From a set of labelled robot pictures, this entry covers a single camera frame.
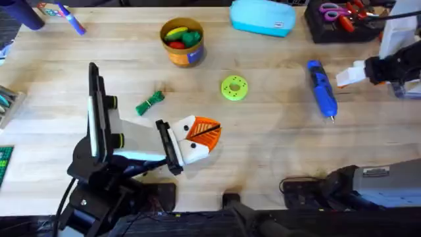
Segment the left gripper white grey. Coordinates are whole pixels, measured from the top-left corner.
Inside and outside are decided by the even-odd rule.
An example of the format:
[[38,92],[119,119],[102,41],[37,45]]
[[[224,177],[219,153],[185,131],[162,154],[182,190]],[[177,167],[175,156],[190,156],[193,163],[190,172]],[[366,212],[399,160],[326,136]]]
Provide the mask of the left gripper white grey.
[[[219,122],[195,115],[170,127],[186,165],[207,158],[221,135]],[[84,184],[131,178],[163,165],[179,175],[183,168],[174,141],[168,123],[159,120],[152,128],[122,120],[118,109],[109,109],[102,99],[91,95],[87,103],[87,134],[74,148],[67,173]]]

